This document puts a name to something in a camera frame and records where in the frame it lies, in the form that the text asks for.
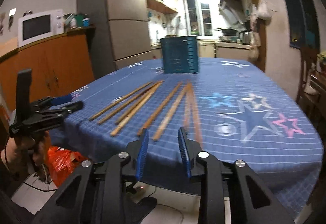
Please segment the person's left hand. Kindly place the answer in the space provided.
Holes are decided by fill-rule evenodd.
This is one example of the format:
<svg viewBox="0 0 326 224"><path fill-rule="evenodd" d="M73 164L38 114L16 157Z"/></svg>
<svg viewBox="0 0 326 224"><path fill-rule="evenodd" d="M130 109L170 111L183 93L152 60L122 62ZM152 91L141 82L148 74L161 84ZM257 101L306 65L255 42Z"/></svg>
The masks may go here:
<svg viewBox="0 0 326 224"><path fill-rule="evenodd" d="M36 142L31 137L22 138L8 138L7 143L3 150L1 150L1 161L5 168L10 173L18 171L20 164L23 160L23 153L29 149L34 149L32 160L36 166L41 166L45 163L47 144L50 142L50 135L47 131L44 131L41 140Z"/></svg>

